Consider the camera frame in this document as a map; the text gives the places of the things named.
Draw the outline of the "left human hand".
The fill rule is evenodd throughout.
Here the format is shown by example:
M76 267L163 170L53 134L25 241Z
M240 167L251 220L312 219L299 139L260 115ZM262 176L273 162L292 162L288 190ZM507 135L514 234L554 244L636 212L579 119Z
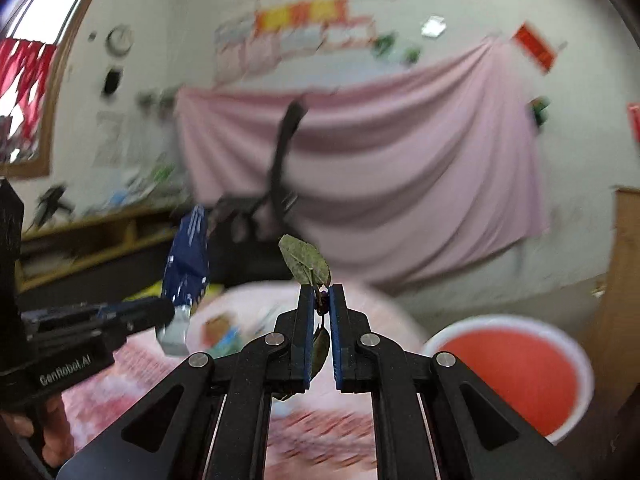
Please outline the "left human hand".
M1 416L17 436L29 438L34 434L34 424L24 414L2 412ZM62 466L74 455L75 442L60 394L47 400L38 419L43 436L41 456L44 462L53 468Z

